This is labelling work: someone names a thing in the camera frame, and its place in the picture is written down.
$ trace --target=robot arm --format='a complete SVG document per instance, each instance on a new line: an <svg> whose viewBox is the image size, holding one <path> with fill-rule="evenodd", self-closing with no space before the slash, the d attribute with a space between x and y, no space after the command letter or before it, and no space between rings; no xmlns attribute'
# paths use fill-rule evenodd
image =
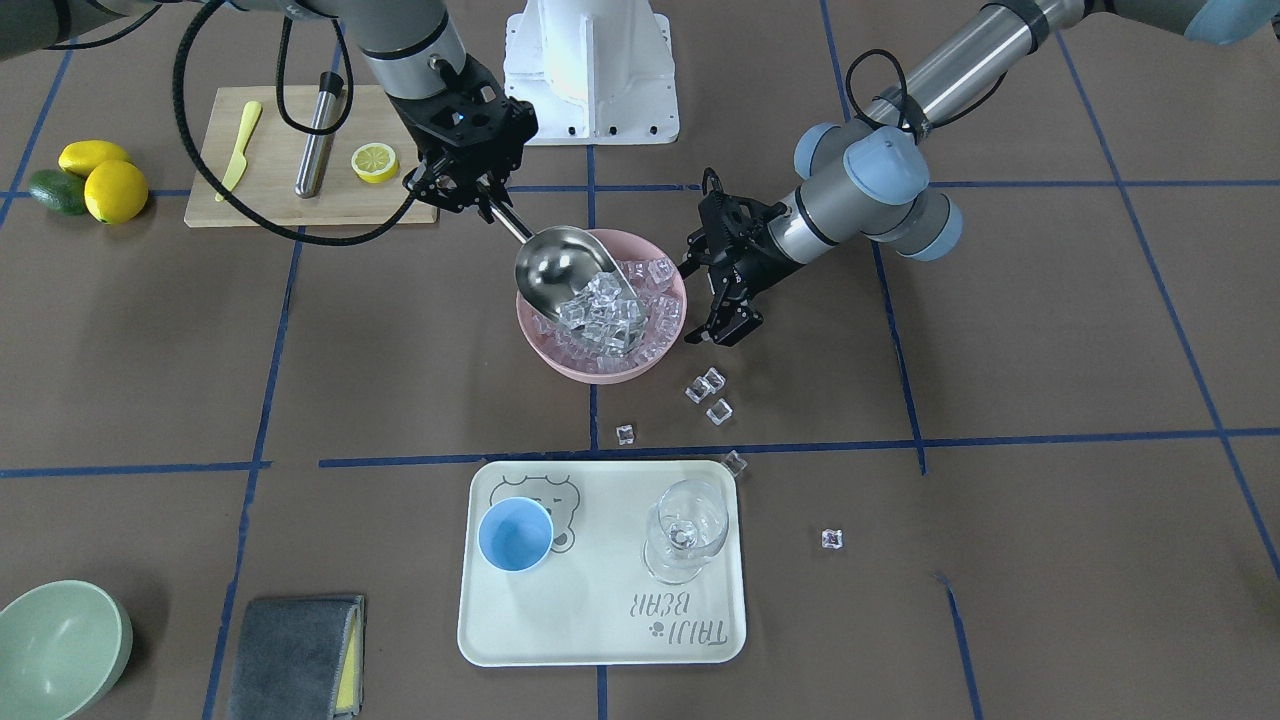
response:
<svg viewBox="0 0 1280 720"><path fill-rule="evenodd" d="M0 3L0 60L142 14L160 1ZM415 197L453 213L479 205L489 222L489 199L509 202L506 182L538 132L534 108L507 97L493 73L467 54L443 0L229 4L294 20L342 19L417 145L421 164L404 178Z"/></svg>
<svg viewBox="0 0 1280 720"><path fill-rule="evenodd" d="M960 209L929 187L916 143L946 124L1057 29L1093 13L1225 45L1263 27L1280 0L998 0L906 73L859 119L810 128L796 146L804 182L773 205L727 195L709 172L680 270L708 269L714 300L685 337L731 346L763 323L754 297L842 242L869 237L914 260L946 255Z"/></svg>

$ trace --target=yellow fruit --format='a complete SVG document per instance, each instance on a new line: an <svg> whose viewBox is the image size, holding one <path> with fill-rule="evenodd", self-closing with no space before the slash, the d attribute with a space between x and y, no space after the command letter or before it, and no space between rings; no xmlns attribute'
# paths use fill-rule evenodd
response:
<svg viewBox="0 0 1280 720"><path fill-rule="evenodd" d="M351 169L365 182L387 182L396 177L399 163L390 145L370 142L361 145L351 156Z"/></svg>
<svg viewBox="0 0 1280 720"><path fill-rule="evenodd" d="M84 181L84 206L99 222L131 220L147 204L147 178L124 160L108 160Z"/></svg>
<svg viewBox="0 0 1280 720"><path fill-rule="evenodd" d="M129 163L129 154L123 147L105 140L82 140L63 147L63 154L58 156L58 167L87 178L95 168L108 160L124 160Z"/></svg>

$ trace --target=stainless steel ice scoop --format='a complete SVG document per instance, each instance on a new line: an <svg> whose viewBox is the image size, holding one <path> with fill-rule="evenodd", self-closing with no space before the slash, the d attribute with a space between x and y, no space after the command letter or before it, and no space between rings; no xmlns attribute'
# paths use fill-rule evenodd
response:
<svg viewBox="0 0 1280 720"><path fill-rule="evenodd" d="M559 322L561 306L586 287L599 273L618 273L609 252L591 233L568 225L556 225L532 233L504 202L489 200L493 214L524 243L516 255L516 290L548 319ZM623 293L635 292L626 281Z"/></svg>

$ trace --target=black cable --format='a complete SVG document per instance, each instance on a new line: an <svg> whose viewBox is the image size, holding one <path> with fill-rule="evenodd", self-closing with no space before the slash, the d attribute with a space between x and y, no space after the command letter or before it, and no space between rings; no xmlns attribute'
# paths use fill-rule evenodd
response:
<svg viewBox="0 0 1280 720"><path fill-rule="evenodd" d="M974 101L972 105L969 105L964 110L960 110L959 113L956 113L955 115L951 115L950 118L942 120L941 123L933 123L933 129L945 128L945 127L950 126L951 123L954 123L954 122L959 120L960 118L968 115L969 113L973 113L974 110L977 110L987 100L991 100L991 96L995 95L997 90L1000 90L1001 83L1005 82L1005 76L1007 76L1007 74L1009 73L1001 73L1001 76L998 78L996 78L996 82L992 83L991 90L988 90L986 95L983 95L982 97L979 97L977 101Z"/></svg>
<svg viewBox="0 0 1280 720"><path fill-rule="evenodd" d="M351 55L347 54L347 42L342 38L342 27L338 24L338 20L329 22L333 23L333 32L338 36L338 49L342 50L342 63L347 70L347 104L342 109L342 115L326 128L314 128L298 123L289 117L289 111L284 108L284 61L289 54L289 35L293 32L293 20L284 18L284 23L280 26L280 53L275 56L275 108L280 111L280 119L284 120L284 124L307 135L333 135L338 132L342 124L347 122L347 117L351 115L352 97L356 96L356 81L351 73Z"/></svg>
<svg viewBox="0 0 1280 720"><path fill-rule="evenodd" d="M196 149L196 141L192 140L191 137L191 127L187 123L187 105L186 105L186 99L183 97L187 81L187 56L191 54L191 46L192 44L195 44L196 36L200 33L200 29L205 27L205 23L209 22L209 18L214 14L215 10L218 10L218 8L221 8L223 3L225 1L227 0L209 0L209 3L205 4L200 9L200 12L196 13L196 17L191 19L191 24L187 26L187 32L183 33L182 41L178 42L178 54L174 56L173 60L173 115L174 120L178 123L178 136L182 138L182 147L183 150L187 151L187 155L191 158L192 164L196 165L196 170L200 172L200 177L205 178L205 181L207 181L209 184L214 187L214 190L216 190L223 195L223 197L227 200L227 202L230 204L232 208L239 210L241 214L243 214L246 218L253 220L262 228L274 232L275 234L287 237L289 240L296 240L298 242L306 242L310 245L326 245L326 246L360 245L362 242L369 242L370 240L374 240L375 237L389 231L396 223L401 220L401 218L404 217L404 213L408 213L410 206L413 205L413 192L410 192L408 197L404 199L404 204L401 205L399 209L397 209L396 213L393 213L392 217L387 219L387 222L384 222L383 224L378 225L376 228L366 233L352 237L320 237L292 231L289 228L278 225L271 220L268 220L266 218L259 215L257 213L251 210L247 205L241 202L238 197L232 195L232 192L227 190L227 187L221 183L221 181L219 181L218 177L215 177L214 173L209 169L209 165L205 164L205 160L200 156L200 150Z"/></svg>
<svg viewBox="0 0 1280 720"><path fill-rule="evenodd" d="M141 18L138 18L137 20L134 20L133 24L131 24L129 27L122 29L120 32L118 32L118 33L115 33L115 35L113 35L110 37L104 37L102 40L95 40L92 42L72 42L72 44L67 44L67 45L50 45L49 47L45 47L45 50L90 50L92 47L101 47L104 45L109 45L111 42L115 42L116 40L124 37L125 35L129 35L131 32L138 29L140 27L142 27L142 23L150 20L151 15L156 14L157 12L160 12L160 8L161 8L161 5L156 5L155 8L151 8L150 10L146 12L146 14L143 14Z"/></svg>
<svg viewBox="0 0 1280 720"><path fill-rule="evenodd" d="M863 53L852 63L850 63L849 70L845 72L845 92L849 95L849 104L854 106L854 117L859 120L863 120L876 129L884 127L884 123L870 119L870 117L863 111L861 106L858 105L858 100L854 97L854 70L858 69L858 65L863 64L864 60L873 56L881 56L888 60L890 64L893 65L893 72L897 74L897 86L902 88L902 105L893 105L893 102L890 102L890 105L897 108L897 127L901 128L906 123L906 104L910 94L906 91L906 73L902 70L902 63L899 63L897 58L895 58L888 50L876 47L874 50ZM909 129L913 136L918 137L916 128L908 126L906 129Z"/></svg>
<svg viewBox="0 0 1280 720"><path fill-rule="evenodd" d="M849 104L852 105L852 108L854 108L854 113L855 113L854 117L858 118L859 120L863 120L864 123L867 123L868 126L870 126L870 127L873 127L876 129L879 129L879 128L884 127L884 123L879 123L879 122L876 122L876 120L870 119L870 117L868 117L867 113L864 113L863 109L858 105L858 100L854 97L854 87L852 87L854 70L858 68L859 64L863 63L863 60L867 60L868 58L872 58L872 56L884 58L884 59L887 59L893 65L893 72L897 74L899 87L902 91L902 104L897 105L897 104L895 104L895 102L892 102L892 101L890 101L887 99L886 99L886 102L890 102L890 105L892 105L893 108L897 109L897 127L899 128L904 128L904 126L905 126L904 129L909 131L911 133L911 136L916 138L916 142L919 142L919 138L920 138L920 131L919 131L919 128L916 128L915 126L913 126L910 123L906 123L906 108L908 108L908 104L910 102L910 100L909 100L910 99L910 94L906 90L906 73L902 72L902 64L899 63L897 58L895 58L893 54L890 53L888 50L882 50L879 47L877 47L876 50L868 50L867 53L863 53L861 55L859 55L858 59L855 59L849 65L849 70L845 73L845 92L849 95ZM996 82L992 83L991 90L988 90L986 95L983 95L982 97L979 97L978 100L975 100L973 104L970 104L964 110L960 110L959 113L956 113L955 115L951 115L950 118L947 118L945 120L933 123L932 124L932 129L947 127L951 123L959 120L960 118L968 115L969 113L973 113L974 110L977 110L987 100L991 100L991 96L995 95L997 90L1000 90L1000 86L1005 82L1005 77L1007 74L1009 73L1002 73L998 78L996 78Z"/></svg>

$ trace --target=yellow plastic knife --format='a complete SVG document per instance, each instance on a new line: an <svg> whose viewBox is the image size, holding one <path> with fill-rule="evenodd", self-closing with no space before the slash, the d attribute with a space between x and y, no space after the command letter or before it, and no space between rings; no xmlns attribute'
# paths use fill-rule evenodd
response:
<svg viewBox="0 0 1280 720"><path fill-rule="evenodd" d="M244 111L241 113L241 131L236 136L236 147L232 149L230 163L227 165L227 173L223 174L223 184L227 186L227 190L236 190L236 183L244 176L244 168L248 168L244 147L248 146L248 138L253 136L253 128L257 127L260 117L262 117L261 102L250 100L244 104ZM223 196L215 192L214 200L221 202Z"/></svg>

